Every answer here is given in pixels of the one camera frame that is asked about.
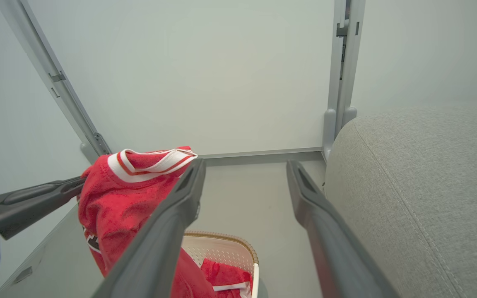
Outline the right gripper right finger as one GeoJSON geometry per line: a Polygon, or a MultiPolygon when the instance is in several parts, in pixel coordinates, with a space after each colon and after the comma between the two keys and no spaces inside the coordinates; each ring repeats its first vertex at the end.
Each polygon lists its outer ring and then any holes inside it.
{"type": "Polygon", "coordinates": [[[302,164],[287,162],[290,200],[306,230],[325,298],[397,298],[399,294],[302,164]]]}

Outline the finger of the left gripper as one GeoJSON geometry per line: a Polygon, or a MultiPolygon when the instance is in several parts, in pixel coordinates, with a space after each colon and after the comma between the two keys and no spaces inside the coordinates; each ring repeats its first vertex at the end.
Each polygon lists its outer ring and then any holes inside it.
{"type": "Polygon", "coordinates": [[[8,240],[64,206],[82,191],[74,177],[0,194],[0,235],[8,240]]]}

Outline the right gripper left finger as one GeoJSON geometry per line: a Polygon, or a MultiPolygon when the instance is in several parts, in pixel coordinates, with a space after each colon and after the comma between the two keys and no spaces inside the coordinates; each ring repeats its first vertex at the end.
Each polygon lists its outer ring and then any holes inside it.
{"type": "Polygon", "coordinates": [[[206,164],[195,159],[131,241],[95,298],[168,298],[186,228],[198,217],[206,164]]]}

